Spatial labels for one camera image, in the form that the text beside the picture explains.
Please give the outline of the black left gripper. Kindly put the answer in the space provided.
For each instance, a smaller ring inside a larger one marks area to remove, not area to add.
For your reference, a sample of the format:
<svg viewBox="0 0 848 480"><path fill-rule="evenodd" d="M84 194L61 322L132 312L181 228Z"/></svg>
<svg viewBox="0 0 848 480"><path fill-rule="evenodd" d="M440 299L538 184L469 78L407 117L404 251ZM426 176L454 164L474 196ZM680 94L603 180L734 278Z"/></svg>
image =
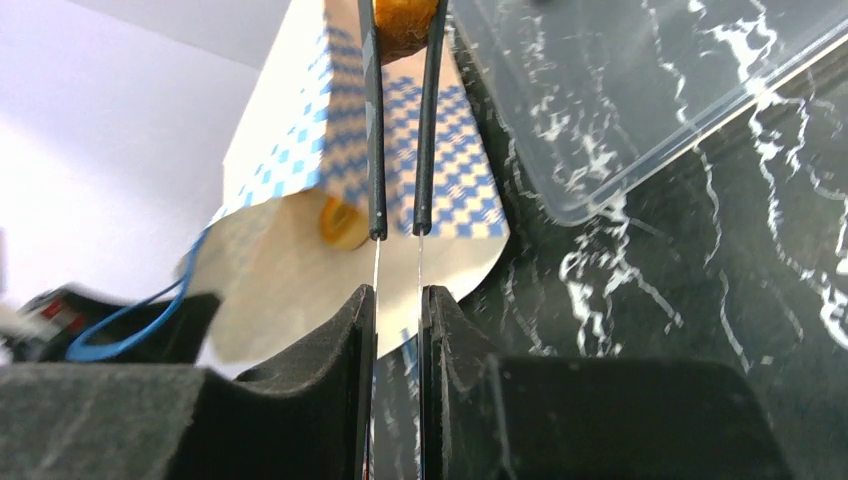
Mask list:
<svg viewBox="0 0 848 480"><path fill-rule="evenodd" d="M164 313L169 302L155 300L129 312L103 328L90 345L110 344L141 331ZM191 364L220 306L217 296L206 293L186 297L162 326L145 340L117 355L112 363ZM1 363L63 362L70 344L87 328L123 306L97 298L70 284L48 290L24 304L27 316L21 327L1 328Z"/></svg>

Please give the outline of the checkered paper bread bag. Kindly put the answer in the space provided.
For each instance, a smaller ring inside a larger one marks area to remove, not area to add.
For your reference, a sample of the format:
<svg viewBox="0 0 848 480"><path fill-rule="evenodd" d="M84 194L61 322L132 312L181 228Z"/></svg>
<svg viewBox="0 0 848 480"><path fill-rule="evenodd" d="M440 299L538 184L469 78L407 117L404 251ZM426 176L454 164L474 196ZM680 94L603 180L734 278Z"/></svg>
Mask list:
<svg viewBox="0 0 848 480"><path fill-rule="evenodd" d="M363 284L378 287L379 354L418 328L419 284L461 299L510 235L456 62L440 67L432 229L412 232L425 54L383 70L388 237L368 237L366 101L352 1L294 1L223 161L224 197L189 290L222 304L205 366L244 367L317 328Z"/></svg>

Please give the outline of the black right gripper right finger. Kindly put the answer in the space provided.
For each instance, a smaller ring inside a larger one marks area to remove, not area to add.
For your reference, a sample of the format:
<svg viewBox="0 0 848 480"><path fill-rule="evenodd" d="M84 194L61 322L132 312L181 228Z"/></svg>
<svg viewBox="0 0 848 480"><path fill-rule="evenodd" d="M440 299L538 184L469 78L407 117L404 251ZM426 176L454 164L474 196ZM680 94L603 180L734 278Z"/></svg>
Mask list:
<svg viewBox="0 0 848 480"><path fill-rule="evenodd" d="M443 286L422 286L433 204L436 80L448 1L433 17L419 130L413 233L418 238L421 479L792 479L766 415L732 368L687 359L555 358L495 353ZM548 165L590 175L557 140L505 124L545 208L576 225L710 135L681 105L673 133L631 153L596 185L559 187Z"/></svg>

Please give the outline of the brown round fake bread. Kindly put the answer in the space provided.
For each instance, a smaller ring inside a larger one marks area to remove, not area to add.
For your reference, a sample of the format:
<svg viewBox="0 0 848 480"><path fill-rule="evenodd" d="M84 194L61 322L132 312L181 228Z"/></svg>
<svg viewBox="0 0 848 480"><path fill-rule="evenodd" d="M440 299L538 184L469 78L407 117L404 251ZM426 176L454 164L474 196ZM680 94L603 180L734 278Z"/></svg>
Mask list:
<svg viewBox="0 0 848 480"><path fill-rule="evenodd" d="M438 0L374 0L380 63L414 55L428 44Z"/></svg>

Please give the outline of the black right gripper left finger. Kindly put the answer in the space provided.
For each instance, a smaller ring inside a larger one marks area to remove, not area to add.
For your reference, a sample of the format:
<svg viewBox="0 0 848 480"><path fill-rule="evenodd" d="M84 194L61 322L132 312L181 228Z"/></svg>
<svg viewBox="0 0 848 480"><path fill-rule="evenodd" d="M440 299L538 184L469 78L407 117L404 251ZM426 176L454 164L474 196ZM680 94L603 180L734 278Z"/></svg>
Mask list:
<svg viewBox="0 0 848 480"><path fill-rule="evenodd" d="M382 101L373 6L358 12L366 101L368 194L382 174ZM228 379L189 364L112 363L145 340L191 293L209 225L168 289L164 313L110 344L88 341L155 300L87 328L63 362L1 370L5 479L363 479L372 439L378 297L367 284L317 328Z"/></svg>

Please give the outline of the small orange fake bread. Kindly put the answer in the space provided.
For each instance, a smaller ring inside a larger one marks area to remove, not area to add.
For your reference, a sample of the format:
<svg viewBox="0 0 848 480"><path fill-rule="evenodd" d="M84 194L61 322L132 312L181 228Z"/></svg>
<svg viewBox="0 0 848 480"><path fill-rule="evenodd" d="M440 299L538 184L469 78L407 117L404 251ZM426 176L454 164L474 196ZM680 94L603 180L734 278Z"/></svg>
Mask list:
<svg viewBox="0 0 848 480"><path fill-rule="evenodd" d="M329 197L319 216L319 234L327 246L353 251L369 239L368 219L350 205Z"/></svg>

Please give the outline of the clear plastic tray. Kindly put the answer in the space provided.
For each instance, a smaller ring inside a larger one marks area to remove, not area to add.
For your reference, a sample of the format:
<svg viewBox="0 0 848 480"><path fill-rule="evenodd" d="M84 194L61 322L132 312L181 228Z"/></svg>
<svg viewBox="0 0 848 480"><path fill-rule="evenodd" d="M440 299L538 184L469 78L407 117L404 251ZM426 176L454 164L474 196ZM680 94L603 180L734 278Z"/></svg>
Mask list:
<svg viewBox="0 0 848 480"><path fill-rule="evenodd" d="M843 1L454 1L547 214L594 216L842 43Z"/></svg>

